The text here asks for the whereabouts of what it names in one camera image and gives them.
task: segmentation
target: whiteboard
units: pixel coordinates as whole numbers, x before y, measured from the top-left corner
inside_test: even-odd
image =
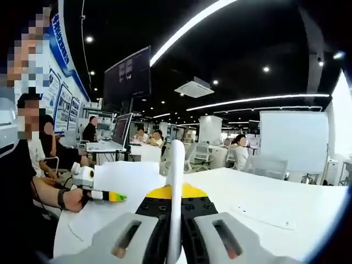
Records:
[[[325,112],[260,112],[260,154],[288,161],[287,171],[323,173],[328,151]]]

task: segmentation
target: woman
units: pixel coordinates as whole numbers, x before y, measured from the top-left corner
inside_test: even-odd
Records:
[[[88,158],[79,155],[77,149],[64,147],[59,141],[57,141],[54,133],[54,120],[50,115],[46,114],[44,116],[40,116],[39,131],[39,138],[41,140],[45,156],[57,156],[59,158],[59,168],[70,171],[74,162],[80,163],[81,166],[89,165]],[[55,167],[56,160],[50,160],[47,164],[50,167]]]
[[[231,143],[236,144],[237,147],[233,148],[234,154],[235,154],[235,168],[239,171],[241,171],[244,166],[246,165],[246,161],[248,158],[248,150],[245,147],[247,145],[247,139],[245,135],[240,134]]]

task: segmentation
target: wristwatch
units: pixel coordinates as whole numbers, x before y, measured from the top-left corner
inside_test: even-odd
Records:
[[[64,193],[67,191],[69,191],[69,190],[68,189],[61,189],[61,190],[59,190],[59,193],[57,194],[57,203],[64,210],[67,209],[65,207],[65,202],[64,202]]]

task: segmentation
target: ceiling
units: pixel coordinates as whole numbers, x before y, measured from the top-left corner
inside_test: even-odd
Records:
[[[183,24],[214,2],[130,0],[97,4],[86,1],[83,33],[94,38],[92,43],[84,43],[88,69],[95,72],[89,80],[81,39],[82,0],[65,1],[65,30],[70,52],[83,84],[90,90],[91,99],[103,97],[106,69],[146,46],[151,46],[151,53],[155,54]],[[305,3],[301,6],[308,11],[315,7]],[[340,45],[331,38],[329,30],[322,28],[322,31],[326,43],[325,64],[318,93],[331,94],[341,67],[341,61],[334,60],[333,55]],[[263,71],[265,66],[270,68],[268,73]],[[153,120],[178,124],[198,123],[200,116],[222,111],[215,115],[222,117],[226,124],[258,120],[259,111],[252,110],[258,107],[322,106],[324,109],[331,98],[265,100],[186,111],[244,98],[306,94],[308,75],[309,49],[298,5],[289,0],[238,0],[193,27],[153,65],[152,94],[136,98],[133,111],[142,113],[142,117],[170,113]],[[210,83],[214,93],[191,98],[181,97],[174,91],[194,76]],[[214,80],[218,80],[218,85],[212,84]],[[231,112],[242,108],[249,109]]]

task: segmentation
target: hand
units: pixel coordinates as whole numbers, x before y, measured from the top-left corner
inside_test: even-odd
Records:
[[[50,185],[50,186],[54,186],[55,183],[57,182],[55,179],[52,179],[52,178],[48,178],[48,177],[45,177],[45,178],[40,178],[43,182],[45,182],[47,185]]]
[[[57,179],[57,174],[55,172],[53,172],[52,170],[49,172],[49,177],[52,179]]]
[[[63,195],[64,204],[67,210],[78,213],[82,209],[83,191],[77,188],[67,191]]]

